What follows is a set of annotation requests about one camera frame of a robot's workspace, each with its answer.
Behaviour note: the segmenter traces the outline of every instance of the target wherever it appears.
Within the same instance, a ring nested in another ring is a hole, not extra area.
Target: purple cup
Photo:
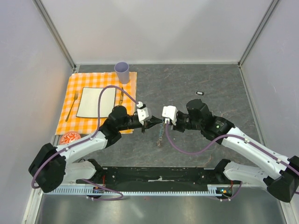
[[[122,84],[127,84],[130,81],[129,77],[129,65],[125,62],[118,62],[114,66],[114,70],[118,76],[118,79]]]

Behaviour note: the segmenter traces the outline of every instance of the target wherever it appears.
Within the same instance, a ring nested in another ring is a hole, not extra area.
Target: fork
[[[66,122],[68,121],[68,119],[70,117],[71,109],[73,108],[75,101],[78,99],[78,96],[79,96],[79,91],[75,91],[74,101],[73,101],[73,104],[71,105],[70,112],[69,112],[69,114],[67,115],[67,117],[65,119]]]
[[[120,98],[120,101],[118,103],[118,106],[120,106],[123,102],[123,91],[121,91],[121,98]]]

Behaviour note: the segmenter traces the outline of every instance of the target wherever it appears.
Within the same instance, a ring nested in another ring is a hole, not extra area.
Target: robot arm
[[[285,165],[290,165],[298,171],[297,156],[288,159],[261,145],[230,121],[213,116],[207,105],[200,99],[188,102],[186,107],[188,114],[177,111],[174,106],[164,107],[162,114],[164,121],[171,123],[173,130],[180,132],[184,132],[185,129],[199,130],[208,140],[226,135],[216,142],[233,149],[258,166],[244,166],[230,160],[222,160],[215,168],[219,179],[225,176],[233,181],[252,183],[267,189],[277,199],[290,202],[299,186],[299,177]]]
[[[67,145],[44,145],[29,167],[29,172],[34,176],[44,162],[59,151],[38,174],[36,182],[43,192],[48,193],[56,189],[61,183],[75,182],[78,179],[91,179],[101,166],[95,160],[74,163],[83,156],[116,143],[121,138],[120,131],[141,128],[142,132],[156,124],[162,123],[161,119],[151,115],[150,110],[143,103],[137,104],[137,112],[130,116],[123,106],[116,106],[109,114],[96,135],[90,134],[76,142]]]

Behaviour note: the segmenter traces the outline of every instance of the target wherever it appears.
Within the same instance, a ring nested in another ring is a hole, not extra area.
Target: knife
[[[118,106],[120,106],[123,102],[123,91],[121,91],[121,99],[120,102],[118,103]]]

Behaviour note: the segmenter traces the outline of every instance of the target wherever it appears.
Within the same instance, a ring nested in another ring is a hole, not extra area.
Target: wire
[[[227,198],[231,198],[231,196],[227,196],[227,195],[225,195],[225,194],[223,194],[223,193],[222,193],[222,195],[225,196],[225,197],[227,197]]]
[[[221,202],[222,202],[222,201],[225,201],[225,202],[230,201],[231,199],[235,198],[235,197],[239,194],[242,184],[243,184],[243,182],[241,181],[241,182],[240,182],[240,185],[239,185],[239,187],[238,187],[238,190],[236,191],[236,193],[235,193],[234,195],[232,195],[232,196],[231,196],[230,198],[228,198],[228,199],[219,199],[219,198],[216,198],[216,197],[209,197],[209,198],[214,199],[214,200],[217,200],[217,201],[220,200]]]
[[[93,197],[87,197],[88,199],[91,199],[93,201],[115,201],[115,200],[120,200],[123,198],[123,194],[119,191],[116,191],[116,190],[112,190],[112,189],[109,189],[109,188],[105,188],[105,187],[102,187],[96,183],[93,183],[87,179],[82,179],[83,181],[85,181],[86,183],[89,183],[89,184],[92,184],[93,186],[95,187],[98,187],[102,190],[107,190],[107,191],[110,191],[110,192],[113,192],[113,193],[116,193],[116,194],[119,194],[120,196],[119,197],[116,197],[116,198],[93,198]]]
[[[232,195],[234,195],[234,188],[232,188],[231,190],[232,190]]]
[[[204,147],[202,150],[198,151],[198,152],[194,152],[194,153],[190,153],[190,152],[186,152],[182,149],[180,149],[179,147],[177,147],[174,142],[171,140],[170,135],[169,135],[169,123],[168,121],[166,122],[166,129],[165,129],[165,133],[166,133],[166,137],[169,141],[169,143],[172,145],[172,147],[174,147],[176,150],[180,151],[181,153],[187,154],[187,155],[199,155],[201,153],[203,153],[204,151],[206,151],[209,147],[211,147],[213,144],[215,144],[216,141],[218,141],[219,139],[223,139],[226,137],[234,137],[237,139],[241,139],[242,141],[245,141],[244,137],[235,135],[235,134],[224,134],[221,136],[218,136],[217,138],[215,138],[214,140],[212,140],[206,147]],[[271,153],[267,152],[266,150],[264,150],[263,148],[261,148],[260,146],[258,146],[257,144],[253,143],[253,142],[248,142],[248,144],[252,145],[253,147],[255,147],[256,149],[260,150],[261,152],[265,153],[267,156],[271,157],[272,159],[280,162],[281,164],[283,164],[284,166],[286,166],[287,168],[289,168],[291,171],[293,171],[298,177],[299,177],[299,172],[293,168],[292,166],[290,166],[289,164],[287,164],[284,161],[279,160],[276,156],[272,155]]]
[[[233,186],[234,186],[234,182],[233,182],[232,180],[230,180],[230,187],[229,187],[229,189],[228,189],[228,190],[231,190],[231,189],[233,189]]]
[[[126,94],[135,104],[138,104],[138,102],[133,98],[131,97],[126,91],[124,91],[122,88],[116,86],[116,85],[108,85],[106,87],[103,88],[103,90],[101,91],[100,95],[99,95],[99,101],[98,101],[98,126],[97,126],[97,129],[94,131],[94,133],[92,134],[92,136],[90,137],[91,139],[93,137],[95,137],[99,131],[99,127],[100,127],[100,102],[101,102],[101,97],[103,95],[103,92],[108,89],[108,88],[116,88],[120,91],[122,91],[124,94]],[[61,154],[62,152],[65,152],[65,151],[68,151],[69,149],[77,146],[77,145],[80,145],[84,142],[87,142],[87,141],[90,141],[90,138],[88,139],[84,139],[82,141],[75,141],[74,143],[70,144],[70,145],[67,145],[66,147],[64,147],[63,149],[59,150],[58,152],[54,153],[52,156],[50,156],[41,166],[39,169],[37,169],[36,173],[34,174],[33,178],[32,178],[32,181],[31,181],[31,187],[33,189],[38,189],[40,188],[39,186],[35,186],[35,182],[36,182],[36,178],[37,176],[40,174],[41,170],[53,159],[55,158],[56,156],[58,156],[59,154]],[[93,199],[93,200],[97,200],[97,201],[113,201],[113,200],[119,200],[119,199],[122,199],[123,198],[123,194],[119,191],[115,191],[115,190],[112,190],[112,189],[108,189],[108,188],[105,188],[105,187],[102,187],[100,185],[97,185],[89,180],[86,180],[86,179],[82,179],[83,181],[89,183],[89,184],[92,184],[98,188],[101,188],[101,189],[104,189],[104,190],[107,190],[107,191],[111,191],[111,192],[114,192],[114,193],[117,193],[119,195],[121,195],[120,197],[117,197],[117,198],[106,198],[106,199]]]

